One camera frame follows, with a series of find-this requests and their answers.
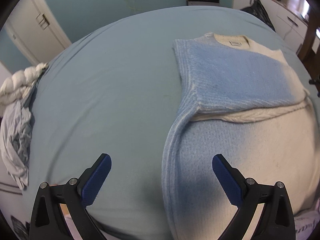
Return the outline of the white door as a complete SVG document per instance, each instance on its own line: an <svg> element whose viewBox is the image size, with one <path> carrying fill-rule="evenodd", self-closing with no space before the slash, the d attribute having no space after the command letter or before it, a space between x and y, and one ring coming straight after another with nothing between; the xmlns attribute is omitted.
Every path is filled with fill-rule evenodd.
<svg viewBox="0 0 320 240"><path fill-rule="evenodd" d="M4 27L32 65L49 62L72 44L45 0L19 0Z"/></svg>

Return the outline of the brown wooden chair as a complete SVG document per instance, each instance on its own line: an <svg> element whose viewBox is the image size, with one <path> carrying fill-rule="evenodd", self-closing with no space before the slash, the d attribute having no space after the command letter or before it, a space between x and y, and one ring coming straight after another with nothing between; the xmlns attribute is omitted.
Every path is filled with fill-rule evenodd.
<svg viewBox="0 0 320 240"><path fill-rule="evenodd" d="M315 9L310 9L307 32L303 44L298 52L298 58L302 63L306 61L312 51L312 46L316 38L316 30L319 28L319 14Z"/></svg>

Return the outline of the white puffy duvet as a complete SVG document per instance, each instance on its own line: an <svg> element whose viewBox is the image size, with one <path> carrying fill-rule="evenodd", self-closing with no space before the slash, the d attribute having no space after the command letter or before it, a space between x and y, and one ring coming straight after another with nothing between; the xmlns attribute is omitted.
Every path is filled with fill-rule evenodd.
<svg viewBox="0 0 320 240"><path fill-rule="evenodd" d="M25 68L7 77L1 86L1 117L6 107L16 100L27 96L36 81L48 69L49 63L39 63L37 66Z"/></svg>

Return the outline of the black garbage bag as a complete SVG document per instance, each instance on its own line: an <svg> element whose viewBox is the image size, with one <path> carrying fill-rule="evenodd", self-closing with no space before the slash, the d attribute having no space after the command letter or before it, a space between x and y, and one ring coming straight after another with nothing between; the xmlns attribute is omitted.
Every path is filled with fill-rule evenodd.
<svg viewBox="0 0 320 240"><path fill-rule="evenodd" d="M267 11L265 10L260 0L253 0L251 6L242 8L241 11L255 16L256 18L264 22L267 26L269 26L273 31L276 31Z"/></svg>

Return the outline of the black box by wall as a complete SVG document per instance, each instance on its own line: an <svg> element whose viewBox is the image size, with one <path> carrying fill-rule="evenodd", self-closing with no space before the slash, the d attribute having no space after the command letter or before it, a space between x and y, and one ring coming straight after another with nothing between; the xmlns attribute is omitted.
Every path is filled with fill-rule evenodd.
<svg viewBox="0 0 320 240"><path fill-rule="evenodd" d="M219 6L220 0L186 0L187 6Z"/></svg>

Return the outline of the teal bed sheet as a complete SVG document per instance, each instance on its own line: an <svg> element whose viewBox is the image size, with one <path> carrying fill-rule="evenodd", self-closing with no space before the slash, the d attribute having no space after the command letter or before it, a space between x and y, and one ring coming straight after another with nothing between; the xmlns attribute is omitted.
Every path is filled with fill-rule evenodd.
<svg viewBox="0 0 320 240"><path fill-rule="evenodd" d="M240 10L168 8L102 27L53 59L39 82L27 213L42 182L65 183L108 153L112 169L89 214L119 239L174 239L162 190L164 146L182 100L173 43L206 34L245 36L280 50L306 88L308 74L295 53Z"/></svg>

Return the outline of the white cabinet unit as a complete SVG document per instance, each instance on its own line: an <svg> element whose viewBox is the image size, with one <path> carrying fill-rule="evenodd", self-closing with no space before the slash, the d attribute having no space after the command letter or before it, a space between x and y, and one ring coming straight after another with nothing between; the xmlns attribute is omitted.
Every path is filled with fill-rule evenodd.
<svg viewBox="0 0 320 240"><path fill-rule="evenodd" d="M253 4L254 0L233 0L234 9L243 9ZM275 32L298 53L308 29L309 11L306 0L260 0L265 8Z"/></svg>

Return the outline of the grey crumpled cloth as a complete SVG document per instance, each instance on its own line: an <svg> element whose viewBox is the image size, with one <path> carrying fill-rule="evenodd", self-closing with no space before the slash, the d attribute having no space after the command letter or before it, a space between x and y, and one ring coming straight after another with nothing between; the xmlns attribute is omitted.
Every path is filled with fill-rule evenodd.
<svg viewBox="0 0 320 240"><path fill-rule="evenodd" d="M20 101L8 105L1 122L1 157L20 190L29 184L31 112Z"/></svg>

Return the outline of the blue and cream knit sweater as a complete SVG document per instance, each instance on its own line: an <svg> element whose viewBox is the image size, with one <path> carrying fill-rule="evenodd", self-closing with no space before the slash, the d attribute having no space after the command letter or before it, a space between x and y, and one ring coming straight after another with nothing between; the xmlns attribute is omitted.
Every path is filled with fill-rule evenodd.
<svg viewBox="0 0 320 240"><path fill-rule="evenodd" d="M245 36L175 40L182 100L165 142L162 190L174 239L217 239L236 208L212 170L223 155L244 176L282 181L293 213L316 204L319 113L280 50Z"/></svg>

